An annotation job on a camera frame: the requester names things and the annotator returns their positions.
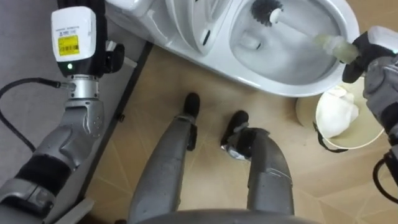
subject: black rubber grip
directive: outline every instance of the black rubber grip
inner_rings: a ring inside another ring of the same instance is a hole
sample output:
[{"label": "black rubber grip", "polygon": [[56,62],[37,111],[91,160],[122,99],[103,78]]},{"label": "black rubber grip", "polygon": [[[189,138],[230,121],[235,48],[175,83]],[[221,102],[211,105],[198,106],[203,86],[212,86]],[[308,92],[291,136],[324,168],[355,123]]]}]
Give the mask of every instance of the black rubber grip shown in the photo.
[{"label": "black rubber grip", "polygon": [[30,158],[20,169],[16,178],[35,183],[57,196],[71,173],[69,167],[61,160],[39,155]]}]

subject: robot leg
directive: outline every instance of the robot leg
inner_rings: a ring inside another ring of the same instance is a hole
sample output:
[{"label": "robot leg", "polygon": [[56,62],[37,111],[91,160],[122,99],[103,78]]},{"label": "robot leg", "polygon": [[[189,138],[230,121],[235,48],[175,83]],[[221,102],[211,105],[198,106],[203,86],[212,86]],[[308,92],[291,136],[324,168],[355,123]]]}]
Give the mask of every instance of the robot leg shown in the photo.
[{"label": "robot leg", "polygon": [[285,157],[269,133],[248,128],[249,116],[238,111],[232,117],[221,148],[231,156],[251,161],[247,208],[294,214],[292,178]]},{"label": "robot leg", "polygon": [[186,150],[195,148],[200,99],[191,93],[184,112],[174,118],[156,145],[131,201],[128,223],[177,210]]}]

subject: barcode label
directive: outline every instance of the barcode label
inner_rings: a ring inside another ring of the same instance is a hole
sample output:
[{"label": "barcode label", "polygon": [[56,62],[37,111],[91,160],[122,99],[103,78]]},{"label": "barcode label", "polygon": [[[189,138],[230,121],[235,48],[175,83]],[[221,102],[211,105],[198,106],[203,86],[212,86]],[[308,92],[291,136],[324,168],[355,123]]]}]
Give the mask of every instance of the barcode label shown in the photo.
[{"label": "barcode label", "polygon": [[77,35],[58,38],[58,49],[61,56],[80,53]]}]

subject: black foot pad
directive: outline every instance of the black foot pad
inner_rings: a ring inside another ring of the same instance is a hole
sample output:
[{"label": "black foot pad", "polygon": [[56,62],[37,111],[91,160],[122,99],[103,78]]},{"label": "black foot pad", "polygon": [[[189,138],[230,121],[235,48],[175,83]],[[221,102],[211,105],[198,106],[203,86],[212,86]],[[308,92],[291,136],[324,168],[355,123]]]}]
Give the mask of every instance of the black foot pad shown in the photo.
[{"label": "black foot pad", "polygon": [[225,146],[228,143],[228,138],[234,134],[234,129],[249,121],[249,115],[245,111],[236,112],[231,120],[229,121],[228,127],[224,133],[223,138],[221,139],[221,146]]},{"label": "black foot pad", "polygon": [[184,113],[193,116],[195,119],[199,115],[200,97],[196,93],[190,93],[185,99]]}]

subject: wooden floor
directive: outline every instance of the wooden floor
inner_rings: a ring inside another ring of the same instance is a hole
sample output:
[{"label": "wooden floor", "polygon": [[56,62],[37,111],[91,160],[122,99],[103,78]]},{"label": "wooden floor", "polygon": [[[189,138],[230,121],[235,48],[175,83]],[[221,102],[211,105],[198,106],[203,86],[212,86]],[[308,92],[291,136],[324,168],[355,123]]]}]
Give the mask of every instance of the wooden floor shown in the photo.
[{"label": "wooden floor", "polygon": [[[362,31],[371,25],[398,30],[398,1],[350,0]],[[398,206],[376,190],[371,172],[389,149],[382,136],[372,145],[332,154],[316,134],[301,127],[295,99],[262,93],[231,82],[154,47],[86,194],[96,200],[91,214],[105,223],[127,217],[141,172],[162,133],[181,110],[187,93],[201,96],[198,144],[187,153],[181,210],[245,208],[249,163],[229,157],[218,146],[231,115],[250,114],[252,127],[271,132],[282,148],[294,181],[296,215],[326,224],[398,223]],[[385,188],[398,195],[383,168]]]}]

